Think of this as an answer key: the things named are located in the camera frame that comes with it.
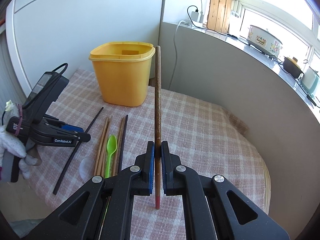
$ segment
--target green plastic spoon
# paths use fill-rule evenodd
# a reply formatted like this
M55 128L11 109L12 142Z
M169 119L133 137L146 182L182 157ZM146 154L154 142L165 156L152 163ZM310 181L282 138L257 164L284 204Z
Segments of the green plastic spoon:
M105 178L110 177L110 165L111 165L111 156L115 153L117 150L117 138L112 134L110 135L108 142L107 142L107 166L106 166L106 172L105 172Z

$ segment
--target yellow plastic container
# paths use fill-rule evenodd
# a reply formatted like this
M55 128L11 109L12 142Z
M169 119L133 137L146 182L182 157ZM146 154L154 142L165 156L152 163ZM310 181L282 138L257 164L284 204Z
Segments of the yellow plastic container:
M121 106L140 106L147 96L155 51L150 43L132 41L109 42L92 50L89 60L103 100Z

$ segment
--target white slow cooker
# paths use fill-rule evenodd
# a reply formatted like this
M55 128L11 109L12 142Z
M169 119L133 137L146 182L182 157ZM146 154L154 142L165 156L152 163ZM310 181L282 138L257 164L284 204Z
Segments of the white slow cooker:
M278 38L254 25L250 25L247 42L269 56L278 57L282 49L282 42Z

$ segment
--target gloved hand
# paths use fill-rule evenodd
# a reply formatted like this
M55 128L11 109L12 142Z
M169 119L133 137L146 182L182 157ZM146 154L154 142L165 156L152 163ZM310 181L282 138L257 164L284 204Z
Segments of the gloved hand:
M32 157L31 155L27 155L23 143L16 136L14 136L11 133L8 133L5 130L5 126L0 126L0 179L2 169L2 158L5 150L19 158L22 158L19 161L19 169L22 172L22 176L25 179L29 179L29 165L36 165L38 163L38 159Z

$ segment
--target pot with yellow lid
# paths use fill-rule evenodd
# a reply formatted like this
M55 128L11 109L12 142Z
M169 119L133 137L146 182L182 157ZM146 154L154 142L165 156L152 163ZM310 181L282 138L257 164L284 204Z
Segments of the pot with yellow lid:
M296 79L303 73L297 62L298 60L295 57L284 57L283 62L284 70L290 73Z

